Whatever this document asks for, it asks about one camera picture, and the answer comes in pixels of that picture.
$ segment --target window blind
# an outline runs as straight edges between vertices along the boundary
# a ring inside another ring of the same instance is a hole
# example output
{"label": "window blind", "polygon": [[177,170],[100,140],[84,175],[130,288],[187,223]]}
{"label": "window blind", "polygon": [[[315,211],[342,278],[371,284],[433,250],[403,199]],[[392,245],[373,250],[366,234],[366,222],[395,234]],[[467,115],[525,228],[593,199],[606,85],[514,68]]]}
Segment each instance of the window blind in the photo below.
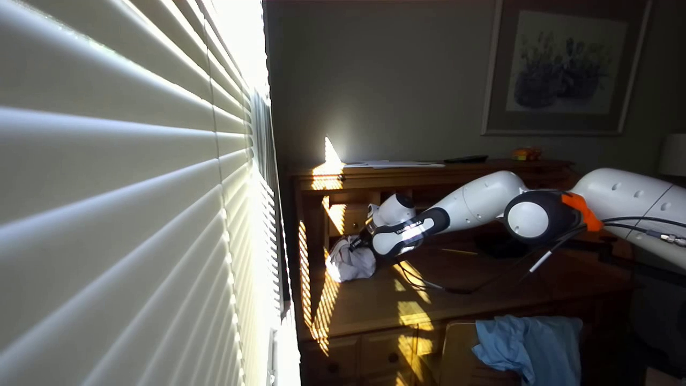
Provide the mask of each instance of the window blind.
{"label": "window blind", "polygon": [[0,3],[0,384],[297,384],[261,29]]}

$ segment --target framed picture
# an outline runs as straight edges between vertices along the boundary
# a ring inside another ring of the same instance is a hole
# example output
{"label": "framed picture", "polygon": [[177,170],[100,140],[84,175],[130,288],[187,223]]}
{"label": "framed picture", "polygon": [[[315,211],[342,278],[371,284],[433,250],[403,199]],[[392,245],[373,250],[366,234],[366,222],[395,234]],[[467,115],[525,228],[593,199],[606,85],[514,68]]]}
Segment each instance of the framed picture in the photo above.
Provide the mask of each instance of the framed picture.
{"label": "framed picture", "polygon": [[496,0],[484,135],[619,135],[652,0]]}

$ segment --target blue cloth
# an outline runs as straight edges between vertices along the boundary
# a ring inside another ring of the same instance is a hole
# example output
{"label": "blue cloth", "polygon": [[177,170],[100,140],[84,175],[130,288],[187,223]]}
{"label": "blue cloth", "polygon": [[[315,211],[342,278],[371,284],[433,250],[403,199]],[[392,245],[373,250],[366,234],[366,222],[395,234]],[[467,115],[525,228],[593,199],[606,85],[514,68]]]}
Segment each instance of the blue cloth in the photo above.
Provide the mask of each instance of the blue cloth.
{"label": "blue cloth", "polygon": [[478,320],[476,359],[496,371],[514,371],[526,386],[578,386],[577,318],[494,318]]}

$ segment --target white wall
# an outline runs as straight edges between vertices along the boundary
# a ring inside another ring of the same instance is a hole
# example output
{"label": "white wall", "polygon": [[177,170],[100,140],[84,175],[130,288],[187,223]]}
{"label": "white wall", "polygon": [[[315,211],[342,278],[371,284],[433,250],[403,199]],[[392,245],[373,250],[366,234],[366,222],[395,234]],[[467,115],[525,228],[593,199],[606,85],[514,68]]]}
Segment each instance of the white wall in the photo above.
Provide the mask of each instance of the white wall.
{"label": "white wall", "polygon": [[509,156],[540,147],[578,170],[652,171],[659,138],[686,132],[686,3],[656,0],[619,138],[484,138],[494,0],[281,3],[273,129],[285,170],[342,162]]}

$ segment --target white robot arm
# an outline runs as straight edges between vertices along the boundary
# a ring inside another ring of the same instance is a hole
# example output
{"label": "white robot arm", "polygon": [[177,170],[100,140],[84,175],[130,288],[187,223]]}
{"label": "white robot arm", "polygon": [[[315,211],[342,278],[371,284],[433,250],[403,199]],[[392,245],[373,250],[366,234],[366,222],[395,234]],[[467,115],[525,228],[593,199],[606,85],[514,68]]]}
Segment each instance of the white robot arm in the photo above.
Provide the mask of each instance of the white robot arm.
{"label": "white robot arm", "polygon": [[621,170],[589,171],[570,192],[525,189],[514,175],[494,171],[412,215],[397,198],[384,201],[357,248],[397,257],[428,237],[502,219],[525,242],[559,242],[583,228],[606,230],[686,270],[686,192]]}

